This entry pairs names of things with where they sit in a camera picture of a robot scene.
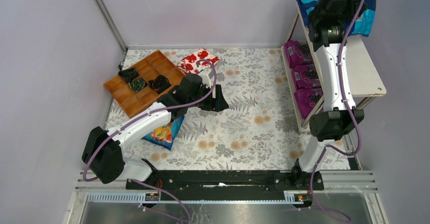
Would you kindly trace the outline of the blue Slendy candy bag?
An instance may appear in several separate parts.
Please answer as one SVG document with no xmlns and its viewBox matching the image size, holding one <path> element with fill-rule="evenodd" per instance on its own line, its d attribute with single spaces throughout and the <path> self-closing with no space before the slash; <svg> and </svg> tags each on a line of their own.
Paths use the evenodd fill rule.
<svg viewBox="0 0 430 224">
<path fill-rule="evenodd" d="M 185 116 L 173 120 L 172 122 L 160 126 L 155 130 L 145 135 L 142 139 L 151 142 L 155 145 L 161 146 L 165 149 L 171 150 L 174 140 L 179 133 Z"/>
<path fill-rule="evenodd" d="M 376 0 L 364 0 L 367 9 L 356 19 L 349 36 L 361 35 L 368 37 L 373 27 L 376 14 Z"/>
<path fill-rule="evenodd" d="M 317 5 L 318 0 L 295 0 L 299 7 L 299 13 L 302 16 L 305 26 L 309 25 L 309 14 Z"/>
</svg>

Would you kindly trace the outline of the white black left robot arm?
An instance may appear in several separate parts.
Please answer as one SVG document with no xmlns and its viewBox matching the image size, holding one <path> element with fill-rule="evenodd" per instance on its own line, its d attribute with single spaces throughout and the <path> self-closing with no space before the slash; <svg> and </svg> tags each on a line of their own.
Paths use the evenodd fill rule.
<svg viewBox="0 0 430 224">
<path fill-rule="evenodd" d="M 229 105 L 221 85 L 213 83 L 209 86 L 199 75 L 186 75 L 179 85 L 172 87 L 127 122 L 107 130 L 96 127 L 90 131 L 82 161 L 86 164 L 85 171 L 91 170 L 95 176 L 89 178 L 83 175 L 83 180 L 90 182 L 98 179 L 103 184 L 117 179 L 145 181 L 153 168 L 145 160 L 124 156 L 125 151 L 156 128 L 185 115 L 190 107 L 220 112 L 228 109 Z"/>
</svg>

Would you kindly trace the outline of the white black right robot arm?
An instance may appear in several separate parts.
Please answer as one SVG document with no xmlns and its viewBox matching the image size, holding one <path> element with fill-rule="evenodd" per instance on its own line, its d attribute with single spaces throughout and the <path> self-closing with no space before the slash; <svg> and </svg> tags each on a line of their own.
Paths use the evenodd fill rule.
<svg viewBox="0 0 430 224">
<path fill-rule="evenodd" d="M 359 132 L 364 111 L 357 109 L 350 90 L 346 45 L 366 9 L 365 0 L 318 0 L 308 16 L 308 36 L 322 72 L 324 105 L 309 120 L 313 137 L 296 163 L 302 172 L 316 172 L 328 148 L 348 156 L 333 144 L 352 130 Z"/>
</svg>

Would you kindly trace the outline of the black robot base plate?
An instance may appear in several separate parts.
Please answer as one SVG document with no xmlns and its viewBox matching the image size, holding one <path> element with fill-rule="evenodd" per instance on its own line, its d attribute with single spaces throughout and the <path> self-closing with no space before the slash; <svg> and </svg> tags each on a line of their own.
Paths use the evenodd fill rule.
<svg viewBox="0 0 430 224">
<path fill-rule="evenodd" d="M 319 172 L 280 170 L 156 170 L 145 183 L 181 201 L 284 201 L 285 193 L 324 190 Z"/>
</svg>

